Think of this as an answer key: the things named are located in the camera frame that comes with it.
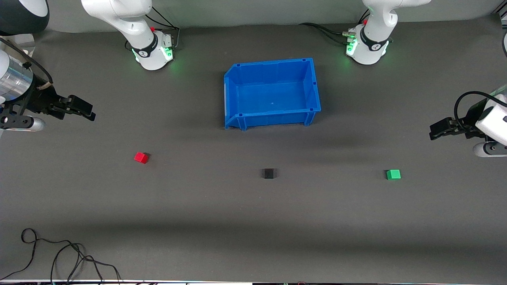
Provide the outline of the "grey plastic crate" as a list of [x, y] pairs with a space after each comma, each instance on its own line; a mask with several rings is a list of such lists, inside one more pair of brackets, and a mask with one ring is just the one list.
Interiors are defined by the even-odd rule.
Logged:
[[[18, 47], [18, 49], [22, 50], [25, 54], [33, 56], [33, 52], [36, 48], [36, 41], [32, 34], [0, 36], [0, 38], [4, 38], [8, 42], [12, 43], [14, 46]], [[13, 49], [7, 47], [1, 41], [0, 41], [0, 50], [5, 50], [8, 54], [11, 54], [13, 56], [17, 54]]]

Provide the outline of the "blue plastic storage bin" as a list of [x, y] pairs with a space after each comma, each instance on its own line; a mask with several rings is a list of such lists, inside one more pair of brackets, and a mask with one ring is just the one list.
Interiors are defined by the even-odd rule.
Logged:
[[303, 124], [322, 110], [312, 58], [236, 63], [223, 76], [224, 127]]

